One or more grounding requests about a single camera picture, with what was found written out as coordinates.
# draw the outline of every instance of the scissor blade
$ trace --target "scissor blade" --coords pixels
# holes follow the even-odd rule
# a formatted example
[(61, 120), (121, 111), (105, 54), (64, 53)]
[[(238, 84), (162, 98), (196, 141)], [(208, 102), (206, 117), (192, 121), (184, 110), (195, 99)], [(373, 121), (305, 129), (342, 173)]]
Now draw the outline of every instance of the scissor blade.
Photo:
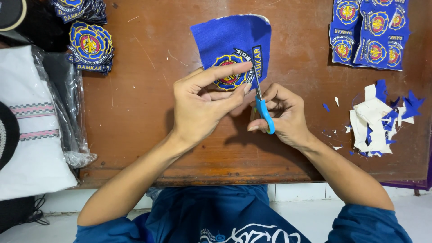
[(255, 65), (254, 65), (254, 73), (255, 73), (255, 80), (257, 81), (257, 88), (255, 89), (255, 91), (257, 93), (258, 99), (263, 100), (263, 97), (261, 95), (260, 81), (258, 80), (257, 69), (255, 68)]

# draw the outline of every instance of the sleeve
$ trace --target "sleeve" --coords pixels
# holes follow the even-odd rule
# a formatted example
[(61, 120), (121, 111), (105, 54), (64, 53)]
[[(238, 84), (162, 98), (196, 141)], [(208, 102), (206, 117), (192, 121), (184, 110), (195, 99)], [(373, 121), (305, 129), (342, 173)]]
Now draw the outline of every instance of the sleeve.
[(121, 217), (95, 226), (79, 226), (73, 243), (145, 243), (137, 225)]
[(394, 211), (345, 205), (333, 222), (328, 243), (412, 243)]

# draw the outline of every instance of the blue scissors handle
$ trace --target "blue scissors handle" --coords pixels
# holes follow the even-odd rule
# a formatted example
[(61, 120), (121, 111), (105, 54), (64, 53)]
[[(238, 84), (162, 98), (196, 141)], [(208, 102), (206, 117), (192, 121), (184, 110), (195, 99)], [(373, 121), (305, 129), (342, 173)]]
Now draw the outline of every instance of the blue scissors handle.
[(268, 110), (267, 110), (267, 106), (266, 106), (266, 101), (265, 100), (260, 100), (258, 98), (258, 96), (255, 96), (255, 101), (257, 102), (257, 105), (255, 106), (255, 109), (258, 110), (258, 112), (260, 113), (260, 116), (262, 119), (266, 120), (269, 129), (267, 130), (268, 134), (273, 134), (275, 131), (275, 127), (274, 127), (274, 123), (273, 123), (273, 119), (271, 118)]

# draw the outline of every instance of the person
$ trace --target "person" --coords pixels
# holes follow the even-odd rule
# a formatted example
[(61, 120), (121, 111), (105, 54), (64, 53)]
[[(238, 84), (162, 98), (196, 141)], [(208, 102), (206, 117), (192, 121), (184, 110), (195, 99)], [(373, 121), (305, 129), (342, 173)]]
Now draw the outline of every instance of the person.
[[(240, 106), (251, 85), (208, 91), (214, 80), (250, 70), (251, 62), (198, 69), (174, 84), (175, 122), (168, 136), (97, 190), (78, 217), (76, 243), (308, 243), (269, 207), (266, 185), (150, 189), (150, 213), (126, 218), (153, 181), (209, 136), (219, 120)], [(301, 97), (273, 83), (263, 94), (277, 137), (298, 149), (345, 202), (330, 243), (408, 243), (384, 188), (368, 173), (319, 141), (306, 125)], [(266, 130), (252, 108), (248, 131)]]

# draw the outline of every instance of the wooden table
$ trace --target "wooden table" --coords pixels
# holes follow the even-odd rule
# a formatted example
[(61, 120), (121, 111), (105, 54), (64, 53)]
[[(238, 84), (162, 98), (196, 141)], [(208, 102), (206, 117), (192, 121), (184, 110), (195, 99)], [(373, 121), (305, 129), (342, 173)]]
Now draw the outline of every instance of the wooden table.
[[(111, 73), (84, 73), (89, 145), (99, 158), (80, 172), (81, 188), (97, 188), (150, 150), (173, 126), (172, 84), (200, 67), (191, 25), (222, 16), (255, 13), (272, 25), (268, 78), (305, 100), (308, 127), (326, 144), (380, 181), (424, 179), (431, 128), (431, 3), (410, 0), (412, 34), (403, 72), (353, 69), (331, 63), (328, 29), (333, 0), (106, 0), (116, 48)], [(427, 97), (415, 124), (394, 137), (393, 155), (350, 156), (349, 110), (364, 101), (364, 87), (385, 79), (388, 100), (413, 90)], [(216, 130), (166, 170), (158, 186), (227, 185), (323, 181), (298, 151), (275, 135), (246, 131), (253, 99), (224, 117)], [(339, 98), (340, 107), (334, 97)], [(326, 112), (322, 104), (329, 105)]]

